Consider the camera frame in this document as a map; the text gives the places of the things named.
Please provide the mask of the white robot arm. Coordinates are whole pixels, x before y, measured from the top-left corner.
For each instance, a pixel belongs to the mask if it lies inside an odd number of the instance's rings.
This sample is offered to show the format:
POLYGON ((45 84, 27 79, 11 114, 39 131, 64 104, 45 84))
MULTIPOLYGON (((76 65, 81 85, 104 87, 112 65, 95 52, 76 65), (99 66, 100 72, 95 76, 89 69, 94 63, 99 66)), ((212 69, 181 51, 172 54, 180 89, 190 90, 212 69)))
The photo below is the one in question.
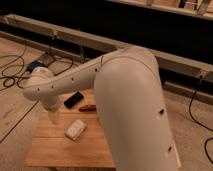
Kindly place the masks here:
POLYGON ((159 67, 146 48, 104 54, 57 76, 33 70, 23 95, 49 111, 62 94, 91 89, 117 171, 178 171, 159 67))

